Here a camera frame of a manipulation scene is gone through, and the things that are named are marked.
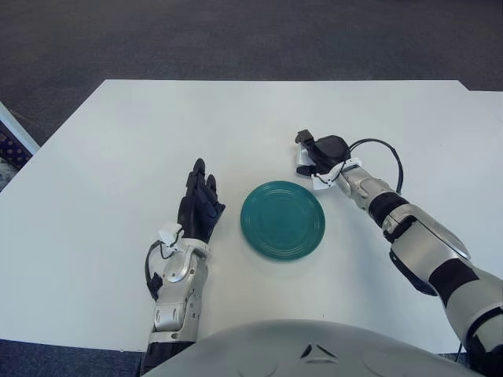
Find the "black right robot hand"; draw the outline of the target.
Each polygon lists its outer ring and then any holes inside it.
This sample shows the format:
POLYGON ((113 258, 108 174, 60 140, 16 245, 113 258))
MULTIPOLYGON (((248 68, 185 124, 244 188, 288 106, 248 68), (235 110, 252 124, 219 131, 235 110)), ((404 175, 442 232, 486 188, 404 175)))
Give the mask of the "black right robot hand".
POLYGON ((309 130, 301 130, 295 143, 300 147, 300 156, 309 159, 297 163, 296 173, 303 176, 328 174, 333 167, 351 157, 348 144, 339 136, 329 135, 315 140, 309 130))

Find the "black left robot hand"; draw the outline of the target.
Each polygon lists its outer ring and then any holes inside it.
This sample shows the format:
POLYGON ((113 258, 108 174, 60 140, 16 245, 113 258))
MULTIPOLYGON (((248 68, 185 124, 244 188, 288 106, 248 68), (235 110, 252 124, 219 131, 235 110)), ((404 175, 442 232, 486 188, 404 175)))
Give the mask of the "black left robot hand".
POLYGON ((183 238, 209 243, 226 205, 218 201, 216 179, 212 174, 206 176, 203 159, 196 160, 185 188, 178 208, 178 224, 182 226, 183 238))

